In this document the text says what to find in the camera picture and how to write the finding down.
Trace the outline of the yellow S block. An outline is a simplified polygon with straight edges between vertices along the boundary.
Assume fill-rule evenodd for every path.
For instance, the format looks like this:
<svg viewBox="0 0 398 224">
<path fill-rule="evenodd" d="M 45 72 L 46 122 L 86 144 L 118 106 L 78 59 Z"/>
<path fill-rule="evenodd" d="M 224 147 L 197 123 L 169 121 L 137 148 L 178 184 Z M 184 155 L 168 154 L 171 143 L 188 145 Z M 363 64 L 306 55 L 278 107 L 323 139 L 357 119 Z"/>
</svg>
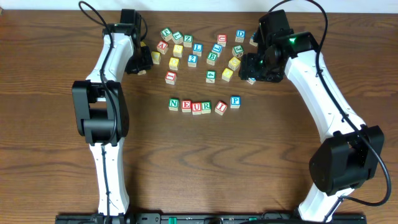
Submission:
<svg viewBox="0 0 398 224">
<path fill-rule="evenodd" d="M 138 75 L 145 75 L 146 73 L 147 73 L 146 70 L 141 70 L 141 71 L 139 71 L 137 74 L 138 74 Z"/>
<path fill-rule="evenodd" d="M 178 45 L 178 44 L 174 45 L 173 56 L 182 58 L 182 56 L 183 56 L 183 46 L 182 45 Z"/>
</svg>

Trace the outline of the blue P block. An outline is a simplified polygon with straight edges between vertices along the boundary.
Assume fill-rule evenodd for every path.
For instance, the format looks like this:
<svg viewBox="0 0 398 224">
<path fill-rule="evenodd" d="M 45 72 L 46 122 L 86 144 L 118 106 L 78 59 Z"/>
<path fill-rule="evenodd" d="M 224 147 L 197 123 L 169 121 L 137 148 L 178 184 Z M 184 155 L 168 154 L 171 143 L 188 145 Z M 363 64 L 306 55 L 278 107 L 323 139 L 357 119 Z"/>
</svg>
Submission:
<svg viewBox="0 0 398 224">
<path fill-rule="evenodd" d="M 241 97 L 240 96 L 231 96 L 230 98 L 230 108 L 238 109 L 241 106 Z"/>
</svg>

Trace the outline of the green N block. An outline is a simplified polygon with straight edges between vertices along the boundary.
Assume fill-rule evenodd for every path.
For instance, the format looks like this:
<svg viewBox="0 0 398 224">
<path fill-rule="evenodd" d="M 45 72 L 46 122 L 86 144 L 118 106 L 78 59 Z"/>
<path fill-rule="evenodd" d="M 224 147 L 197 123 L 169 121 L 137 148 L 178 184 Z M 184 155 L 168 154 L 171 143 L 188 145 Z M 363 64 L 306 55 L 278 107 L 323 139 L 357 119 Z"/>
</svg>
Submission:
<svg viewBox="0 0 398 224">
<path fill-rule="evenodd" d="M 169 99 L 169 110 L 170 111 L 178 111 L 179 109 L 179 99 L 170 98 Z"/>
</svg>

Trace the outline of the red E block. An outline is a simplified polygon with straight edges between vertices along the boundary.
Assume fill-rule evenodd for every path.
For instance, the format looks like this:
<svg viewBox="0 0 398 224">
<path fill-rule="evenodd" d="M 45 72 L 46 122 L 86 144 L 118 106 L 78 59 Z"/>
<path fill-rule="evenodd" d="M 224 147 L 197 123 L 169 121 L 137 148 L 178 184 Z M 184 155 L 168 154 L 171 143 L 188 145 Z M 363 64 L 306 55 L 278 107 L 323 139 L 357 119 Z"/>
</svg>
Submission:
<svg viewBox="0 0 398 224">
<path fill-rule="evenodd" d="M 191 100 L 182 100 L 181 108 L 182 108 L 182 112 L 190 113 L 192 111 L 192 101 Z"/>
</svg>

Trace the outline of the red i block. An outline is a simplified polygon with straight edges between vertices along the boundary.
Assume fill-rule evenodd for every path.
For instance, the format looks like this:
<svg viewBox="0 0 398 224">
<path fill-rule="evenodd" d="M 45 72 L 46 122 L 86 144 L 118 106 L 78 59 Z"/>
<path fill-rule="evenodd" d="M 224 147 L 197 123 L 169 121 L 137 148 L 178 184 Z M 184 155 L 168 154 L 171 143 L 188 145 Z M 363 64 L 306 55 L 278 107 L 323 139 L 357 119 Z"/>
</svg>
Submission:
<svg viewBox="0 0 398 224">
<path fill-rule="evenodd" d="M 223 116 L 225 111 L 227 110 L 228 105 L 223 102 L 223 101 L 219 101 L 217 102 L 216 106 L 215 106 L 215 113 Z"/>
<path fill-rule="evenodd" d="M 165 82 L 170 85 L 174 85 L 177 81 L 177 74 L 175 72 L 168 71 L 165 76 Z"/>
</svg>

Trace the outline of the red U block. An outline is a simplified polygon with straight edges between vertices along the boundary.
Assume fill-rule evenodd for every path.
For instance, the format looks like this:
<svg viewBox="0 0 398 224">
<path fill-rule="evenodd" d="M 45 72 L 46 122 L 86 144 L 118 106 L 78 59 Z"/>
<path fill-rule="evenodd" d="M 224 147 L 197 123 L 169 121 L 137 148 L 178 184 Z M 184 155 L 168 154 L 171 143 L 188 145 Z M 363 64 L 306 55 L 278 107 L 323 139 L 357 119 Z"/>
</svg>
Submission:
<svg viewBox="0 0 398 224">
<path fill-rule="evenodd" d="M 193 115 L 202 114 L 202 107 L 200 102 L 192 103 L 192 114 Z"/>
</svg>

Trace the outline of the green R block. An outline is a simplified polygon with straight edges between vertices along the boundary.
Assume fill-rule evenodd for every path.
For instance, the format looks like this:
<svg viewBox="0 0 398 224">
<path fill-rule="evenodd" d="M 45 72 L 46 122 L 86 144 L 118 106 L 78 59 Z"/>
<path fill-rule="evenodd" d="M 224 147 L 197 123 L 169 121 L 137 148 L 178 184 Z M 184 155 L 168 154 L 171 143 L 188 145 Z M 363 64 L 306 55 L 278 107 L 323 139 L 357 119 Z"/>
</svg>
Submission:
<svg viewBox="0 0 398 224">
<path fill-rule="evenodd" d="M 210 101 L 203 101 L 201 103 L 201 112 L 203 114 L 211 113 L 211 102 Z"/>
</svg>

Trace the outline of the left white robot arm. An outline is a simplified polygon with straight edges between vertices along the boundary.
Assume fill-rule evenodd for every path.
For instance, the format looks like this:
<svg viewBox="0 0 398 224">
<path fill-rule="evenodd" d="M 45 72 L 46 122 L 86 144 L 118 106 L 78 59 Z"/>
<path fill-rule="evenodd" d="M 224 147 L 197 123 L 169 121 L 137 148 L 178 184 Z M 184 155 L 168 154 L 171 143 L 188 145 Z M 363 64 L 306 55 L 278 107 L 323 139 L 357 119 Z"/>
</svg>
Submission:
<svg viewBox="0 0 398 224">
<path fill-rule="evenodd" d="M 150 48 L 141 46 L 146 24 L 134 9 L 123 9 L 118 23 L 103 26 L 103 48 L 84 81 L 75 81 L 72 97 L 78 132 L 88 143 L 96 165 L 99 187 L 98 213 L 94 223 L 124 223 L 129 207 L 124 171 L 123 146 L 129 132 L 129 113 L 122 89 L 125 73 L 150 70 Z"/>
</svg>

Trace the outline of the blue S block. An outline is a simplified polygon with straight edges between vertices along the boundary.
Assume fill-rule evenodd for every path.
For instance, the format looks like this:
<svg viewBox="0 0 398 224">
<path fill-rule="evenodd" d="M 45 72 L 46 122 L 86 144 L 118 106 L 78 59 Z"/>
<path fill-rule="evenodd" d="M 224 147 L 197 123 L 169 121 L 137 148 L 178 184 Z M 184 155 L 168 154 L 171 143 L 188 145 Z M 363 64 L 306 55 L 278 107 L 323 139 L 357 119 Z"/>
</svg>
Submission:
<svg viewBox="0 0 398 224">
<path fill-rule="evenodd" d="M 251 45 L 257 47 L 257 46 L 258 46 L 258 43 L 254 41 L 255 35 L 256 35 L 256 33 L 253 33 L 253 35 L 251 36 L 251 38 L 250 38 L 250 40 L 249 40 L 249 43 L 250 43 Z"/>
</svg>

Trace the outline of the yellow O block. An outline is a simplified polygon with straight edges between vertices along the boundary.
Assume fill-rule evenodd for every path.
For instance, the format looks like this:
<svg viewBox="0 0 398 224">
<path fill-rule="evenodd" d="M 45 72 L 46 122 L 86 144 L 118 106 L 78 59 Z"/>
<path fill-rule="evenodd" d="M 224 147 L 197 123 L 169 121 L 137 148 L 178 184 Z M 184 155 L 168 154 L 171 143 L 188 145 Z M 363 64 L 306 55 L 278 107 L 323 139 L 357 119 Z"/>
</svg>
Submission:
<svg viewBox="0 0 398 224">
<path fill-rule="evenodd" d="M 179 58 L 171 57 L 169 60 L 169 69 L 177 71 L 179 64 L 180 64 Z"/>
</svg>

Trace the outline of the yellow G block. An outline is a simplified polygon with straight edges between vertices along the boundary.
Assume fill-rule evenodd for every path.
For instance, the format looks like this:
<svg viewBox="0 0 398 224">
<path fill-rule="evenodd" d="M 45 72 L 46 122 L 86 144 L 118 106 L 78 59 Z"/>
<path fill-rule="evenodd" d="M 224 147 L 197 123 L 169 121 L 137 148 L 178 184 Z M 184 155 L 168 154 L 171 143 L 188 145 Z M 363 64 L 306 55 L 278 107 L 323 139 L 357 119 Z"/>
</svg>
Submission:
<svg viewBox="0 0 398 224">
<path fill-rule="evenodd" d="M 232 70 L 232 71 L 236 71 L 239 69 L 241 65 L 241 61 L 240 59 L 238 59 L 237 57 L 233 57 L 229 62 L 228 62 L 228 67 Z"/>
</svg>

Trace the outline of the green L block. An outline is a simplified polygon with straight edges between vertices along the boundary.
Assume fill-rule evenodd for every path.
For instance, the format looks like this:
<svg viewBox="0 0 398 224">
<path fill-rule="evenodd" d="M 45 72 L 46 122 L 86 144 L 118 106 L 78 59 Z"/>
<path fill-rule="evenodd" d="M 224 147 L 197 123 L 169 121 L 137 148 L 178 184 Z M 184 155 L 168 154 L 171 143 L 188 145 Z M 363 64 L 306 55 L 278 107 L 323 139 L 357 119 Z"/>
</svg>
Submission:
<svg viewBox="0 0 398 224">
<path fill-rule="evenodd" d="M 181 32 L 176 31 L 172 34 L 172 40 L 175 44 L 179 45 L 183 43 L 183 35 Z"/>
</svg>

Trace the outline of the green Z block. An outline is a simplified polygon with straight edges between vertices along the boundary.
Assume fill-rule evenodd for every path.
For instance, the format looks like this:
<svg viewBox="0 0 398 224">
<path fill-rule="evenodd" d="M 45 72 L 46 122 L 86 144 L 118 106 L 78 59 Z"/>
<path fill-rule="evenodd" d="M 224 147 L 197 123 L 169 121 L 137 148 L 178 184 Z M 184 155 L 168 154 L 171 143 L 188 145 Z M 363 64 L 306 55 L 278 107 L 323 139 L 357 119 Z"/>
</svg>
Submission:
<svg viewBox="0 0 398 224">
<path fill-rule="evenodd" d="M 193 45 L 193 36 L 192 35 L 184 35 L 183 46 L 192 48 L 192 45 Z"/>
</svg>

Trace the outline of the red C block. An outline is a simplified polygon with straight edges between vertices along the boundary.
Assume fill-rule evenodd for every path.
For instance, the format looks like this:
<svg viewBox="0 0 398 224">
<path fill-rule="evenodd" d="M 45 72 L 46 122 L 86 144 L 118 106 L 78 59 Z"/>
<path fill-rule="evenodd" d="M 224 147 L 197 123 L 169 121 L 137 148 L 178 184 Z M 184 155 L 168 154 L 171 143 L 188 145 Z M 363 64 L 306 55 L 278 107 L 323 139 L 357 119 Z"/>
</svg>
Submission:
<svg viewBox="0 0 398 224">
<path fill-rule="evenodd" d="M 218 34 L 217 35 L 217 44 L 222 47 L 226 47 L 227 44 L 227 35 L 226 34 Z"/>
</svg>

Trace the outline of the blue L block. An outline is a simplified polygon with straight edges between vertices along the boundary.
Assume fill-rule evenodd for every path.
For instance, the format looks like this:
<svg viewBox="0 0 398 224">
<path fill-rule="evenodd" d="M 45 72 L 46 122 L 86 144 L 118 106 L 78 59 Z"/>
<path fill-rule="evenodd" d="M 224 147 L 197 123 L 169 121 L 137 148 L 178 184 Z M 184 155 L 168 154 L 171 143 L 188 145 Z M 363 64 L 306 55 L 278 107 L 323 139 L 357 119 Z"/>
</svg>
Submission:
<svg viewBox="0 0 398 224">
<path fill-rule="evenodd" d="M 203 52 L 203 45 L 202 44 L 194 44 L 193 45 L 193 54 L 201 57 Z"/>
</svg>

